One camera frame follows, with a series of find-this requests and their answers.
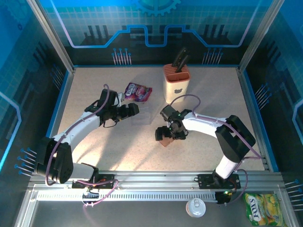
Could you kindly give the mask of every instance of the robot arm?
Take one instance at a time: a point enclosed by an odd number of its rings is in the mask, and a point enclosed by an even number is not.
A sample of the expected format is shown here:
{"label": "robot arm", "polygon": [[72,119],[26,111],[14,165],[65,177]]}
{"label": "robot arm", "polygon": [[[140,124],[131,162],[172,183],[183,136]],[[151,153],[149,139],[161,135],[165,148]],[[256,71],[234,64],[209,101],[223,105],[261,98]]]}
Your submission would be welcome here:
{"label": "robot arm", "polygon": [[65,183],[68,179],[73,178],[75,173],[81,174],[82,179],[90,179],[93,177],[94,173],[98,172],[98,169],[93,166],[87,164],[74,164],[71,155],[73,150],[93,130],[101,125],[105,127],[105,122],[107,120],[112,119],[115,124],[117,124],[119,121],[139,113],[138,105],[134,103],[130,103],[128,106],[121,104],[124,100],[123,93],[118,94],[117,92],[110,90],[108,101],[103,109],[96,115],[86,119],[87,116],[91,115],[102,106],[106,96],[107,90],[104,89],[100,99],[85,109],[80,119],[76,121],[78,122],[81,120],[81,122],[74,126],[68,134],[66,134],[67,129],[52,138],[44,137],[41,139],[37,147],[38,152],[34,167],[34,172],[36,174],[45,176],[51,152],[63,135],[65,135],[65,138],[61,141],[57,148],[56,157],[53,157],[51,162],[49,179],[58,183]]}
{"label": "robot arm", "polygon": [[199,114],[195,115],[191,110],[178,112],[170,105],[163,108],[160,114],[168,122],[168,126],[163,126],[156,130],[155,137],[157,141],[163,140],[163,136],[174,140],[185,140],[188,135],[187,131],[199,131],[218,139],[223,151],[223,158],[213,171],[213,180],[217,185],[222,185],[229,178],[236,166],[249,152],[249,148],[238,136],[234,136],[223,122],[232,125],[251,146],[256,143],[249,130],[234,115],[229,118],[214,118]]}

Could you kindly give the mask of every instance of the black knife handle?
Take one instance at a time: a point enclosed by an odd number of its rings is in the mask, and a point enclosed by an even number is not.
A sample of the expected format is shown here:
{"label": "black knife handle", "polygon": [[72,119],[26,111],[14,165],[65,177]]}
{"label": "black knife handle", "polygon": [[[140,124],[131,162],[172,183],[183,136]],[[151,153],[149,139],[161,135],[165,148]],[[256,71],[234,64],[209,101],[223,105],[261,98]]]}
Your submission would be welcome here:
{"label": "black knife handle", "polygon": [[182,58],[184,58],[184,56],[186,55],[187,53],[187,48],[186,47],[183,47],[180,52],[177,54],[174,62],[172,63],[172,67],[176,67],[178,66],[178,63],[182,60]]}
{"label": "black knife handle", "polygon": [[186,55],[185,58],[182,60],[182,62],[180,63],[180,65],[178,66],[176,73],[181,72],[182,68],[187,64],[188,60],[190,59],[189,55]]}

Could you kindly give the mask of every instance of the knife block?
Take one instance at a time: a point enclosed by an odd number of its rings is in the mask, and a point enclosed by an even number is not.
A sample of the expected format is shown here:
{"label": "knife block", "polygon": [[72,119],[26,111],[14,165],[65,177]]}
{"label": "knife block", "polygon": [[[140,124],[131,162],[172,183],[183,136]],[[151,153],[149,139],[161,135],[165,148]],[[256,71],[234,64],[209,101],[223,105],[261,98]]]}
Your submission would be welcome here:
{"label": "knife block", "polygon": [[[175,98],[185,95],[190,80],[190,73],[187,65],[182,68],[181,72],[176,73],[177,67],[172,64],[164,65],[164,97],[167,103],[171,103]],[[185,97],[181,97],[176,102],[182,102]]]}

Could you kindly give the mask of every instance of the beige work surface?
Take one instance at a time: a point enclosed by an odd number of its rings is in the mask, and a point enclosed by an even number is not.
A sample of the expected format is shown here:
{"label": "beige work surface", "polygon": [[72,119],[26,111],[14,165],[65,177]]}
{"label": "beige work surface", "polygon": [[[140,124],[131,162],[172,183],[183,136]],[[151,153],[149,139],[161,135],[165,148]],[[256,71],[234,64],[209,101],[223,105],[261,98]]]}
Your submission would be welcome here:
{"label": "beige work surface", "polygon": [[[189,67],[191,81],[187,93],[201,98],[198,114],[213,117],[238,116],[252,131],[236,70],[234,68]],[[113,128],[99,127],[74,150],[73,161],[87,163],[100,170],[214,170],[223,153],[216,138],[190,131],[186,140],[176,140],[166,148],[155,141],[155,130],[164,126],[160,110],[166,105],[163,95],[162,67],[151,68],[78,68],[59,128],[62,132],[74,123],[92,102],[99,99],[103,84],[124,92],[129,82],[152,87],[150,125],[134,125],[130,118]],[[192,109],[193,97],[173,107]],[[261,160],[242,164],[246,170],[264,170]]]}

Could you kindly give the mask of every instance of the gear graphic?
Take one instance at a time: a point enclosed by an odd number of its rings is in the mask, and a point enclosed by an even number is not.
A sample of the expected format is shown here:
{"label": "gear graphic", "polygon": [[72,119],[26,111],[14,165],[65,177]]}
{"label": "gear graphic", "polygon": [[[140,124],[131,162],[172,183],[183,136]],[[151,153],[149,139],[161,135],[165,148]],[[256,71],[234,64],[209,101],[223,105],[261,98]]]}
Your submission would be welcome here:
{"label": "gear graphic", "polygon": [[176,9],[176,5],[181,3],[180,0],[133,0],[133,3],[148,16],[155,15],[164,16],[164,13],[170,13],[172,9]]}
{"label": "gear graphic", "polygon": [[21,22],[28,15],[28,4],[26,0],[0,0],[0,6],[6,6],[12,17]]}

